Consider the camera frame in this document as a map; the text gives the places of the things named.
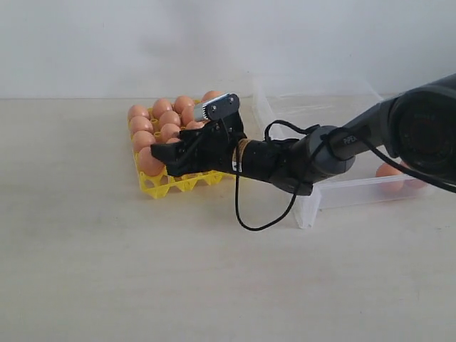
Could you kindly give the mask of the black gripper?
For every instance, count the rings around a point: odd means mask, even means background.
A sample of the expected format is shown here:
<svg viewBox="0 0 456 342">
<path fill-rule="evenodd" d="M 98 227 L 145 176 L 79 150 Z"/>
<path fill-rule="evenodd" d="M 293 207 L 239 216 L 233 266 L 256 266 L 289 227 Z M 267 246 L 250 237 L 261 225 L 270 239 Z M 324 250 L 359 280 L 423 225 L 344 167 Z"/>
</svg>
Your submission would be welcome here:
<svg viewBox="0 0 456 342">
<path fill-rule="evenodd" d="M 178 142 L 151 145 L 151 154 L 173 177 L 212 170 L 232 174 L 237 141 L 245 137 L 241 115 L 236 111 L 200 129 L 183 130 Z"/>
</svg>

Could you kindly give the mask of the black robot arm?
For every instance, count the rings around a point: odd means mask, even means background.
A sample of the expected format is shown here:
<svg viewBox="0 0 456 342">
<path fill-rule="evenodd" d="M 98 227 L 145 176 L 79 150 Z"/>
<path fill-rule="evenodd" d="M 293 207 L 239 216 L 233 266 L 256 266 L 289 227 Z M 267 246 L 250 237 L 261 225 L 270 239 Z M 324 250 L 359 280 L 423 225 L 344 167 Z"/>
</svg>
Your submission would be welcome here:
<svg viewBox="0 0 456 342">
<path fill-rule="evenodd" d="M 177 142 L 154 144 L 152 156 L 179 177 L 216 170 L 308 196 L 317 182 L 347 172 L 371 151 L 389 165 L 429 185 L 455 191 L 455 77 L 383 100 L 341 127 L 313 125 L 297 138 L 250 140 L 240 100 L 226 93 L 200 103 L 204 126 L 183 130 Z"/>
</svg>

